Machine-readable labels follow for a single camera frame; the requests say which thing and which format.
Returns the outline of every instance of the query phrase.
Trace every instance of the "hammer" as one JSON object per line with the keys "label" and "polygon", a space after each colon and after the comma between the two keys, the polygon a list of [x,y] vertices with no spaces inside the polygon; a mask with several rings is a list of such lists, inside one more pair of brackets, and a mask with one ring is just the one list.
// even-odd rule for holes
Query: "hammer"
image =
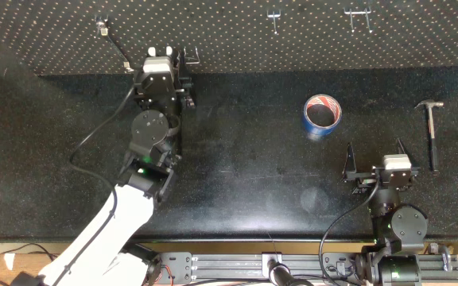
{"label": "hammer", "polygon": [[430,165],[432,171],[437,174],[439,172],[439,168],[437,165],[439,164],[437,160],[437,147],[436,147],[436,137],[434,136],[434,120],[433,120],[433,107],[443,107],[444,103],[442,102],[435,102],[432,99],[424,100],[415,107],[419,107],[421,105],[425,105],[427,108],[427,112],[429,113],[429,134],[430,134]]}

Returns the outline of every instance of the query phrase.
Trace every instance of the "blue tape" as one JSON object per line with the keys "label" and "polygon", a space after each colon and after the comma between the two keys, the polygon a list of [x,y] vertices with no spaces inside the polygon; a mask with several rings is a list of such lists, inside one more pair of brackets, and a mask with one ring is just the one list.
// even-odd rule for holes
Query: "blue tape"
{"label": "blue tape", "polygon": [[[333,124],[331,124],[330,126],[319,126],[319,125],[314,124],[310,120],[309,116],[307,115],[307,109],[316,104],[324,105],[332,111],[333,118],[335,119],[335,122],[333,122]],[[340,108],[340,104],[333,97],[329,95],[314,95],[309,100],[307,100],[307,103],[303,107],[302,121],[303,121],[303,124],[307,132],[311,134],[321,135],[321,136],[330,134],[335,129],[335,127],[339,124],[341,118],[342,118],[342,108]]]}

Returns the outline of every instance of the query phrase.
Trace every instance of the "hammer handle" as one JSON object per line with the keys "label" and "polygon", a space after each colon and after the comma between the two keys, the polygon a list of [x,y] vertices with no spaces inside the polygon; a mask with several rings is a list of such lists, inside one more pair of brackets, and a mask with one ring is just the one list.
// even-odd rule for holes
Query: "hammer handle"
{"label": "hammer handle", "polygon": [[436,138],[430,138],[430,164],[433,172],[439,172],[439,161],[437,159]]}

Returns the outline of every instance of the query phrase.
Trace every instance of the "pegboard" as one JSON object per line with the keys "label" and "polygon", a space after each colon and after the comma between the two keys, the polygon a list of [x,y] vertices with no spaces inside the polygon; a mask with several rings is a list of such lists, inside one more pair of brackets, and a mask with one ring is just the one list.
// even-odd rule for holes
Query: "pegboard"
{"label": "pegboard", "polygon": [[0,40],[38,75],[123,73],[96,15],[133,65],[171,45],[206,73],[458,66],[458,0],[0,0]]}

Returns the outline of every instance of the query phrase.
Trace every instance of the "black countertop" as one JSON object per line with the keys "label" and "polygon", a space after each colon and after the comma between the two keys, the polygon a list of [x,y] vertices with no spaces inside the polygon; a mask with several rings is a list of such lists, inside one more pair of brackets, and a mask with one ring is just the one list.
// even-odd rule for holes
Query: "black countertop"
{"label": "black countertop", "polygon": [[[35,77],[13,67],[0,75],[0,241],[71,241],[109,195],[67,158],[109,116],[128,75]],[[366,170],[394,153],[400,137],[422,167],[402,193],[429,215],[428,238],[458,240],[458,68],[303,71],[196,75],[198,107],[183,113],[179,178],[134,238],[164,240],[319,240],[328,225],[364,198],[340,182],[346,147]],[[343,110],[320,141],[305,136],[305,100],[324,93]],[[429,172],[423,99],[434,110],[441,174]],[[139,112],[122,114],[80,152],[78,164],[112,180]],[[330,238],[370,240],[362,209]]]}

